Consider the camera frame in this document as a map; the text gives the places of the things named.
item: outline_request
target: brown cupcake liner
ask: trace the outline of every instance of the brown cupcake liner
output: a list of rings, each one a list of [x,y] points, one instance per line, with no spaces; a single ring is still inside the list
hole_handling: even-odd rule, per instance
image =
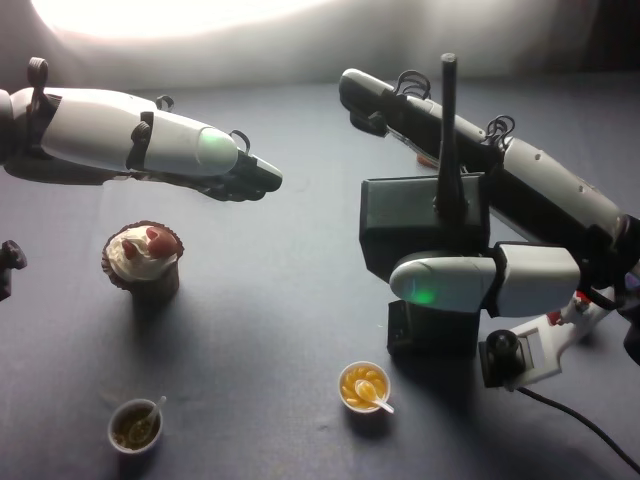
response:
[[[113,268],[111,267],[111,262],[109,262],[109,258],[107,257],[106,250],[111,243],[111,240],[113,240],[116,236],[120,235],[125,230],[143,226],[162,228],[173,235],[173,237],[178,242],[178,252],[176,254],[177,259],[169,268],[167,268],[167,270],[160,276],[160,278],[156,280],[128,282],[119,277],[118,274],[113,270]],[[175,295],[175,293],[178,291],[178,288],[180,287],[180,277],[178,275],[178,260],[180,259],[180,257],[182,257],[183,253],[184,245],[182,244],[182,240],[180,240],[180,237],[178,237],[178,235],[176,235],[173,230],[161,223],[143,220],[140,222],[125,225],[118,232],[109,237],[104,247],[102,248],[102,271],[107,274],[109,280],[113,285],[122,290],[129,291],[131,295],[136,299],[144,301],[163,302],[173,297],[173,295]]]

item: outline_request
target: black antenna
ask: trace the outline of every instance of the black antenna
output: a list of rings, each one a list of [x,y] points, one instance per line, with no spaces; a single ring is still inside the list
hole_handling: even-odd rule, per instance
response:
[[[442,137],[440,139],[440,171],[435,206],[443,221],[458,222],[467,212],[460,165],[456,155],[456,76],[458,59],[445,53],[442,60]]]

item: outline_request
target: table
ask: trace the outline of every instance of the table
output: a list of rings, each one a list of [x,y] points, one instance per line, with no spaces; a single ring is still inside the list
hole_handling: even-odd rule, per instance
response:
[[[517,136],[637,216],[638,80],[461,82],[458,111],[481,125],[514,116]],[[62,186],[0,173],[0,237],[29,260],[0,304],[3,479],[635,478],[574,419],[484,389],[477,359],[387,355],[394,297],[364,266],[360,182],[430,171],[399,142],[352,128],[335,85],[162,93],[176,113],[243,130],[285,182],[258,203],[225,204],[134,180]],[[186,247],[180,292],[159,313],[134,309],[100,269],[109,235],[143,219]],[[492,225],[492,241],[519,238]],[[483,316],[480,337],[524,321]],[[611,315],[565,354],[563,375],[534,390],[638,460],[640,368],[622,348],[626,330]],[[337,377],[356,360],[387,370],[395,416],[347,413]],[[106,438],[111,413],[163,394],[156,455],[119,461]]]

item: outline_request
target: whipped cream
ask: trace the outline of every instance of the whipped cream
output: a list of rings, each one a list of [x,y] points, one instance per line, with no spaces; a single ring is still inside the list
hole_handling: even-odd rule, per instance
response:
[[[173,254],[167,258],[153,258],[149,254],[149,242],[147,228],[152,225],[130,228],[119,233],[109,245],[106,254],[113,271],[127,282],[157,280],[162,274],[178,260],[178,255]],[[129,240],[138,250],[139,255],[129,260],[122,247],[122,242]]]

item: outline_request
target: cup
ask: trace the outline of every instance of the cup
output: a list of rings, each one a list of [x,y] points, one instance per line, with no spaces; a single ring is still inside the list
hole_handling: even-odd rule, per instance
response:
[[[132,414],[133,412],[137,412],[140,410],[145,410],[147,414],[151,413],[151,410],[155,407],[155,403],[151,400],[147,400],[144,398],[136,398],[133,400],[129,400],[126,403],[120,405],[113,415],[111,415],[111,419],[109,420],[109,427],[107,428],[107,436],[109,437],[109,443],[111,446],[118,452],[124,455],[140,455],[145,452],[151,450],[158,443],[160,439],[160,435],[162,434],[162,428],[164,426],[164,420],[162,418],[162,411],[158,412],[158,416],[151,427],[150,435],[153,435],[151,441],[145,446],[138,449],[126,448],[120,445],[116,439],[114,438],[114,434],[121,433],[118,432],[122,422],[126,420],[127,416]]]
[[[370,409],[353,407],[353,406],[349,405],[347,403],[347,401],[345,400],[345,398],[342,396],[342,380],[344,379],[344,376],[350,370],[353,370],[354,368],[358,368],[358,367],[370,368],[370,369],[375,370],[376,372],[378,372],[380,374],[380,376],[384,379],[385,385],[387,386],[387,391],[384,394],[384,397],[382,398],[382,401],[383,402],[387,402],[387,400],[389,400],[389,394],[391,393],[391,382],[389,381],[389,376],[387,375],[387,372],[385,372],[382,369],[382,367],[380,367],[379,365],[376,365],[375,363],[371,363],[371,362],[354,362],[354,363],[352,363],[350,365],[347,365],[344,368],[344,370],[342,370],[342,373],[340,374],[340,377],[338,377],[338,394],[340,395],[340,399],[342,400],[342,403],[344,403],[349,410],[352,410],[354,412],[357,412],[357,413],[373,413],[373,412],[377,412],[378,410],[380,410],[380,407],[378,407],[378,406],[376,406],[374,408],[370,408]]]

